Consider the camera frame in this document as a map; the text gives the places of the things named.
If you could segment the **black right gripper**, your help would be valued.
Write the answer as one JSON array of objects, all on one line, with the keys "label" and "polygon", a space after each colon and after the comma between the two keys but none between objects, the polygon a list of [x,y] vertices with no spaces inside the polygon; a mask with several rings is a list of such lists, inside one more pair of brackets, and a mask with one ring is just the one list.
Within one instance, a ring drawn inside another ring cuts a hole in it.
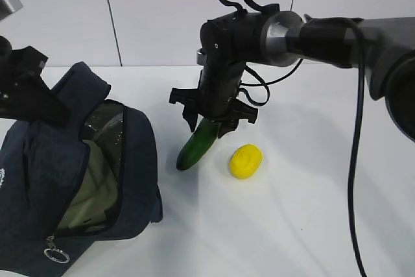
[{"label": "black right gripper", "polygon": [[169,103],[184,106],[182,117],[191,132],[198,115],[220,122],[218,138],[237,129],[239,121],[254,124],[258,109],[237,100],[243,71],[248,62],[265,62],[261,51],[263,27],[272,14],[236,12],[209,19],[200,29],[206,61],[198,89],[173,88]]}]

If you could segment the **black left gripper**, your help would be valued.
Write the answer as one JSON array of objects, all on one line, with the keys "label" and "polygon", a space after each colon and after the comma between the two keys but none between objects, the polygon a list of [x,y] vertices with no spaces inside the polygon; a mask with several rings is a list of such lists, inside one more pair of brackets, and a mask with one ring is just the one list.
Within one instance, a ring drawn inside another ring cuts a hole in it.
[{"label": "black left gripper", "polygon": [[48,57],[32,46],[14,50],[1,37],[1,117],[65,125],[70,111],[40,77]]}]

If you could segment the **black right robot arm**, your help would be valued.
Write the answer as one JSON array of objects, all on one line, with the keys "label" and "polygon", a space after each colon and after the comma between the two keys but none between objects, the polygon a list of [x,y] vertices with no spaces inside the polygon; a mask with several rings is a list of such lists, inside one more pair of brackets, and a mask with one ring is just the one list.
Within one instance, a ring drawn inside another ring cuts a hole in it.
[{"label": "black right robot arm", "polygon": [[183,105],[191,130],[199,116],[221,123],[219,135],[240,120],[254,123],[260,103],[242,102],[241,82],[248,64],[287,67],[314,60],[360,68],[373,100],[384,99],[388,113],[408,138],[414,137],[414,18],[302,18],[291,11],[235,12],[205,22],[200,30],[198,86],[171,91]]}]

